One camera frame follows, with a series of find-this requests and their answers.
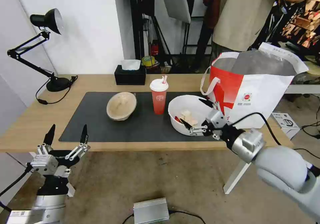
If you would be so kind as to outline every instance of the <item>black desk mat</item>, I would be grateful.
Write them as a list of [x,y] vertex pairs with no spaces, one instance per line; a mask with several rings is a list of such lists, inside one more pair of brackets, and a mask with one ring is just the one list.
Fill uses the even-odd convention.
[[116,92],[87,92],[73,114],[59,141],[79,142],[82,128],[88,126],[89,142],[185,142],[214,141],[210,137],[190,137],[177,132],[168,114],[169,102],[185,94],[200,92],[168,92],[165,113],[153,111],[151,92],[136,92],[137,107],[125,121],[113,121],[106,113],[109,99]]

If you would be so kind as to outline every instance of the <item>lamp shade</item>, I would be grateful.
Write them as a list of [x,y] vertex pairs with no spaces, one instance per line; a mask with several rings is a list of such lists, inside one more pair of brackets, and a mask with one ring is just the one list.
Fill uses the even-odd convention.
[[30,21],[37,27],[48,27],[57,34],[62,34],[63,22],[58,9],[51,9],[45,15],[30,15]]

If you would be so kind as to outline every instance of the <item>red drink cup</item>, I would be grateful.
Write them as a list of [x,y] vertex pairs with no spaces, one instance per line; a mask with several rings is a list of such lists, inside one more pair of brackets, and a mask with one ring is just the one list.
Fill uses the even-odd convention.
[[153,110],[156,115],[162,115],[164,113],[164,107],[166,105],[166,95],[169,85],[167,78],[155,79],[151,82],[150,88],[152,92]]

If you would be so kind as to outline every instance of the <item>desk lamp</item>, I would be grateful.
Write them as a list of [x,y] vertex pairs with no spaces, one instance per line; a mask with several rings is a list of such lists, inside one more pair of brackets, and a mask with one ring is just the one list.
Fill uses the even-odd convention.
[[[57,91],[62,91],[67,88],[70,88],[74,81],[76,80],[76,77],[73,76],[71,80],[67,78],[59,78],[54,75],[53,72],[45,70],[41,67],[38,67],[29,61],[23,59],[21,56],[32,50],[33,48],[37,47],[38,45],[46,42],[49,40],[50,32],[46,29],[49,28],[53,32],[57,34],[62,34],[63,31],[63,22],[61,18],[61,14],[58,9],[51,9],[49,10],[45,15],[36,15],[32,14],[30,16],[30,21],[34,26],[37,26],[40,30],[42,30],[41,33],[33,37],[32,39],[24,42],[23,44],[17,46],[14,49],[8,50],[8,56],[16,59],[17,61],[25,64],[26,66],[40,72],[41,74],[47,76],[49,80],[47,81],[47,90],[51,92],[57,92]],[[32,46],[25,46],[26,44],[32,42],[33,40],[43,37],[44,39]],[[48,104],[46,101],[40,100],[37,98],[37,100],[42,103],[42,104]]]

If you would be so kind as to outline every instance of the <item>shopping bag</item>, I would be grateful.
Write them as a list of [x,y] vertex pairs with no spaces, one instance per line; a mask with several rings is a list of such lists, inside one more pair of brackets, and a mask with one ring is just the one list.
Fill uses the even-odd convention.
[[[210,84],[204,92],[203,84],[208,70]],[[230,122],[252,112],[260,112],[267,119],[294,76],[307,70],[307,66],[295,54],[262,43],[255,51],[221,53],[204,73],[200,91]],[[263,125],[263,119],[253,115],[236,127],[261,128]]]

